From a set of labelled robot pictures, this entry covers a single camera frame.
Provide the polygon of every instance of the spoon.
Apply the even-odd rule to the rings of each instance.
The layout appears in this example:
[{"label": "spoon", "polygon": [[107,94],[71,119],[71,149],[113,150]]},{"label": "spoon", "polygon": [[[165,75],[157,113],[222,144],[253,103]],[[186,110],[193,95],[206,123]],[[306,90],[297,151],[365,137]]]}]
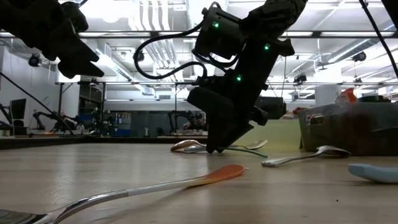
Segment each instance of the spoon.
[{"label": "spoon", "polygon": [[348,171],[357,177],[377,183],[398,184],[398,167],[379,167],[369,164],[350,164]]},{"label": "spoon", "polygon": [[192,179],[179,180],[164,184],[137,187],[134,189],[118,190],[105,194],[95,195],[73,202],[67,206],[56,209],[47,214],[31,214],[0,210],[0,224],[57,224],[62,220],[99,203],[116,200],[134,195],[147,194],[162,190],[177,189],[182,187],[193,187],[198,185],[212,184],[222,180],[228,180],[244,173],[244,167],[240,165],[224,166],[210,174]]},{"label": "spoon", "polygon": [[301,159],[309,159],[309,158],[314,158],[317,157],[319,155],[322,155],[324,153],[327,154],[333,154],[336,156],[341,156],[341,157],[348,157],[351,155],[350,152],[344,150],[344,149],[339,149],[337,147],[333,147],[333,146],[320,146],[317,148],[318,152],[309,155],[309,156],[301,156],[301,157],[288,157],[288,158],[280,158],[280,159],[269,159],[266,161],[262,161],[261,164],[264,167],[276,167],[282,164],[285,164],[287,162],[291,162],[291,161],[297,161],[297,160],[301,160]]},{"label": "spoon", "polygon": [[[230,146],[230,148],[243,147],[248,150],[256,150],[261,148],[262,146],[265,146],[267,143],[268,140],[260,140],[252,142],[246,146],[232,145]],[[184,152],[186,153],[203,152],[206,151],[206,145],[196,140],[189,139],[189,140],[180,141],[176,143],[173,147],[171,147],[171,151],[176,151],[179,149],[184,149]]]}]

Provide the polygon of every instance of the gray plastic container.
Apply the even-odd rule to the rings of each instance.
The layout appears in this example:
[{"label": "gray plastic container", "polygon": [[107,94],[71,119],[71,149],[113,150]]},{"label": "gray plastic container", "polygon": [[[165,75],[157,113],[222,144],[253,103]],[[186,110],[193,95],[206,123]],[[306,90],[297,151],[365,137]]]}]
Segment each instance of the gray plastic container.
[{"label": "gray plastic container", "polygon": [[398,104],[342,103],[298,112],[303,148],[330,145],[353,156],[398,156]]}]

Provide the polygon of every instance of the black robotic arm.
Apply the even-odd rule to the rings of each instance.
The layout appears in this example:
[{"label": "black robotic arm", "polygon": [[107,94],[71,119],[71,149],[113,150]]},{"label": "black robotic arm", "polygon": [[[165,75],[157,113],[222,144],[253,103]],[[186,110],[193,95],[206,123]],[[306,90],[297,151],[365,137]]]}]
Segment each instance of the black robotic arm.
[{"label": "black robotic arm", "polygon": [[299,18],[306,0],[268,0],[238,19],[220,7],[203,10],[203,27],[194,53],[238,58],[223,77],[199,77],[187,101],[207,114],[206,150],[222,152],[253,127],[267,123],[267,113],[254,106],[278,56],[293,55],[290,39],[278,38]]},{"label": "black robotic arm", "polygon": [[45,116],[47,118],[57,120],[57,117],[55,117],[53,114],[47,114],[47,113],[35,111],[35,113],[33,114],[33,117],[35,118],[35,120],[37,122],[38,130],[45,130],[45,126],[44,126],[43,122],[40,120],[40,116]]},{"label": "black robotic arm", "polygon": [[1,29],[23,40],[28,47],[38,48],[51,61],[58,57],[58,68],[68,78],[78,74],[104,75],[92,64],[99,57],[77,35],[88,29],[86,18],[77,3],[0,0]]}]

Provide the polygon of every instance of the black cable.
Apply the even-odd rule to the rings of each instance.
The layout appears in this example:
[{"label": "black cable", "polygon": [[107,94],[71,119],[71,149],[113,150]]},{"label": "black cable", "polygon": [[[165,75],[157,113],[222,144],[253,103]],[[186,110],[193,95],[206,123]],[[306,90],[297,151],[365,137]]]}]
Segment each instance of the black cable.
[{"label": "black cable", "polygon": [[221,69],[221,71],[226,72],[226,69],[225,69],[224,67],[219,66],[219,65],[217,65],[217,64],[214,64],[212,61],[210,61],[210,60],[206,59],[205,57],[203,57],[202,55],[196,53],[195,50],[192,50],[192,54],[193,54],[194,56],[196,56],[197,58],[199,58],[199,60],[201,60],[202,62],[209,63],[210,65],[212,65],[212,66],[214,66],[214,67],[216,67],[216,68]]},{"label": "black cable", "polygon": [[209,59],[211,62],[213,62],[221,67],[229,68],[229,67],[232,67],[239,60],[239,55],[236,55],[235,58],[230,62],[219,62],[216,59],[214,59],[212,56],[209,56]]},{"label": "black cable", "polygon": [[192,28],[192,29],[190,29],[190,30],[188,30],[188,31],[181,32],[181,33],[179,33],[179,34],[163,35],[163,36],[159,36],[159,37],[154,37],[154,38],[151,38],[151,39],[145,41],[144,43],[142,43],[142,44],[136,49],[136,52],[135,52],[134,55],[132,56],[132,58],[133,58],[133,60],[134,60],[134,65],[136,66],[137,71],[138,71],[142,76],[144,76],[144,77],[146,77],[146,78],[149,78],[149,79],[151,79],[151,80],[161,80],[161,79],[163,79],[163,78],[167,78],[167,77],[169,77],[169,76],[172,76],[172,75],[174,75],[176,72],[178,72],[178,71],[180,71],[180,70],[182,70],[182,69],[184,69],[184,68],[187,68],[187,67],[189,67],[189,66],[191,66],[191,65],[199,65],[199,66],[201,66],[201,67],[203,68],[203,77],[207,77],[207,69],[206,69],[205,65],[202,64],[202,63],[200,63],[200,62],[188,62],[188,63],[185,63],[185,64],[179,66],[178,68],[172,70],[171,72],[169,72],[169,73],[167,73],[167,74],[165,74],[165,75],[159,75],[159,76],[149,75],[148,73],[144,72],[144,71],[141,69],[141,67],[139,66],[139,63],[138,63],[138,53],[139,53],[141,50],[143,50],[144,47],[147,46],[148,44],[153,43],[153,42],[156,42],[156,41],[159,41],[159,40],[165,40],[165,39],[173,39],[173,38],[185,37],[185,36],[187,36],[187,35],[190,35],[190,34],[196,32],[196,31],[198,31],[198,30],[202,27],[202,25],[203,25],[203,21],[200,22],[197,26],[195,26],[194,28]]},{"label": "black cable", "polygon": [[394,60],[394,57],[392,56],[392,53],[391,53],[390,49],[388,48],[388,46],[387,46],[387,44],[386,44],[386,41],[384,40],[383,36],[381,35],[379,28],[377,28],[377,24],[376,24],[376,22],[374,21],[374,19],[373,19],[371,13],[369,12],[369,9],[368,9],[366,3],[364,2],[364,0],[359,0],[359,3],[361,3],[362,8],[363,8],[363,10],[365,11],[365,14],[366,14],[367,17],[369,18],[369,21],[371,22],[371,24],[372,24],[372,26],[373,26],[373,29],[374,29],[374,31],[375,31],[376,34],[377,34],[377,37],[379,38],[381,44],[383,45],[384,49],[386,50],[386,53],[387,53],[388,57],[390,58],[392,68],[394,69],[394,72],[396,73],[396,76],[397,76],[397,78],[398,78],[398,68],[397,68],[397,64],[396,64],[396,61]]},{"label": "black cable", "polygon": [[28,93],[26,90],[24,90],[22,87],[20,87],[18,84],[14,83],[14,81],[12,81],[10,78],[8,78],[5,74],[3,74],[3,72],[0,72],[0,75],[3,76],[6,80],[8,80],[11,84],[13,84],[15,87],[17,87],[20,91],[23,91],[26,95],[30,96],[33,100],[35,100],[36,102],[38,102],[38,104],[40,104],[42,107],[44,107],[47,111],[49,111],[52,115],[54,115],[58,121],[61,121],[65,127],[68,129],[68,131],[70,131],[70,134],[72,136],[74,136],[75,134],[72,132],[72,130],[69,128],[69,126],[66,124],[66,122],[59,117],[59,115],[57,115],[56,113],[54,113],[52,110],[50,110],[48,107],[46,107],[42,102],[40,102],[38,99],[36,99],[36,97],[32,96],[30,93]]},{"label": "black cable", "polygon": [[88,1],[88,0],[82,0],[82,1],[79,3],[79,7],[82,7],[84,4],[86,4],[87,1]]},{"label": "black cable", "polygon": [[275,96],[278,97],[278,95],[276,94],[274,88],[272,87],[272,85],[269,81],[268,81],[268,85],[269,85],[269,87],[271,87],[271,90],[274,92]]}]

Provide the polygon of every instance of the wooden table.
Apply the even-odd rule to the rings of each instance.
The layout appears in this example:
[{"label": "wooden table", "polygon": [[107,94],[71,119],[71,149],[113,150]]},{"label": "wooden table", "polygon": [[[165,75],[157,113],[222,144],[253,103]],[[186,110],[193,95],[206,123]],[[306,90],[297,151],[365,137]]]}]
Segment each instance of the wooden table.
[{"label": "wooden table", "polygon": [[[313,159],[261,167],[242,152],[182,154],[161,144],[80,144],[0,151],[0,208],[44,213],[86,196],[180,180],[226,164],[246,173],[192,189],[124,198],[62,223],[397,223],[398,186],[350,175],[347,164],[398,158]],[[264,148],[270,157],[292,155]]]}]

